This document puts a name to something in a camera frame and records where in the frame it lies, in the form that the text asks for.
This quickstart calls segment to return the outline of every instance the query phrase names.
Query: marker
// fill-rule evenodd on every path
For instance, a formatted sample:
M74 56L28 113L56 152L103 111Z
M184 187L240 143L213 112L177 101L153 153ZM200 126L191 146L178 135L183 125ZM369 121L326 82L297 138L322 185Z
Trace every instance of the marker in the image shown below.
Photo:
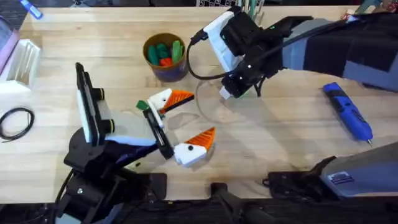
M43 17L43 14L34 6L32 5L28 0L19 0L19 2L25 7L26 10L28 10L32 16L34 16L36 19L41 19Z
M367 141L372 146L373 134L370 125L340 86L337 83L327 84L323 87L323 92L354 138Z

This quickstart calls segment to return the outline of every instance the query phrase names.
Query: wooden tabletop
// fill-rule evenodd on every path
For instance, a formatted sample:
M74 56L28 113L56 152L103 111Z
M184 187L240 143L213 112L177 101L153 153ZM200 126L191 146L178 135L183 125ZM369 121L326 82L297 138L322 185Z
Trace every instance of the wooden tabletop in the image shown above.
M348 7L264 7L262 24L289 15L337 20ZM319 89L338 82L374 133L374 146L398 141L398 94L369 90L354 81L328 75L284 70L267 81L262 98L249 92L241 99L222 100L220 81L200 82L187 75L178 83L161 83L145 63L142 46L151 35L171 32L186 44L223 8L147 7L42 9L43 19L27 16L22 38L42 48L34 89L29 94L0 95L0 113L28 106L36 115L23 138L0 144L0 203L53 202L69 167L63 164L72 134L81 126L76 104L75 62L103 87L113 110L140 113L138 100L166 88L195 92L196 101L171 111L165 120L170 136L184 141L216 126L212 153L187 169L159 152L143 159L138 172L165 172L167 198L207 198L212 182L227 182L239 197L269 197L259 183L270 171L306 170L321 159L367 151L353 141ZM192 48L198 74L222 72L209 42ZM25 115L7 128L26 125Z

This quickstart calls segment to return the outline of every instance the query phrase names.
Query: brown cup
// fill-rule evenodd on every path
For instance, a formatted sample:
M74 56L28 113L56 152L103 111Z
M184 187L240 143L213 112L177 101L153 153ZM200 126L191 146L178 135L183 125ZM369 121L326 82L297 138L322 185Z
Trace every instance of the brown cup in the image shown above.
M148 47L150 45L156 46L157 44L163 43L166 45L168 49L170 49L173 46L173 42L175 40L179 40L180 44L183 46L182 57L177 63L168 67L161 67L153 65L148 61L147 52L148 52ZM188 68L185 61L186 59L185 49L186 49L185 43L184 41L182 41L182 39L179 36L176 36L174 34L164 33L164 34L156 34L153 35L152 37L149 37L149 39L144 44L142 52L144 54L146 62L151 67L152 71L155 73L155 76L160 81L177 82L181 80L188 73Z

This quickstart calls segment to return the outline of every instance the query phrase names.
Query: white box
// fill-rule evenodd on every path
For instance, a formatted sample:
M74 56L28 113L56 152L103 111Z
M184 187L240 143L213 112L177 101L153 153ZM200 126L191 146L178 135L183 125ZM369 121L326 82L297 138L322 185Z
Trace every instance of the white box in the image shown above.
M19 40L0 75L0 94L31 91L40 48L29 39Z

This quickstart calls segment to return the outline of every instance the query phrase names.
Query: orange toy piece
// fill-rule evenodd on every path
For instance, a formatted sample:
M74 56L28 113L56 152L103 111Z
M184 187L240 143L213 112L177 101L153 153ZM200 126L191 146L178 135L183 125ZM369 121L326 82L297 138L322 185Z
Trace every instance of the orange toy piece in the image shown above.
M160 66L166 67L173 65L173 61L171 58L163 58L159 61Z
M160 114L165 114L169 110L176 108L179 105L182 105L188 101L194 99L194 94L184 90L172 90L172 94L167 99L166 104L162 109L159 110Z
M212 127L207 131L200 133L199 135L189 139L185 143L193 144L196 146L203 146L209 151L210 146L213 144L214 136L216 134L216 128Z

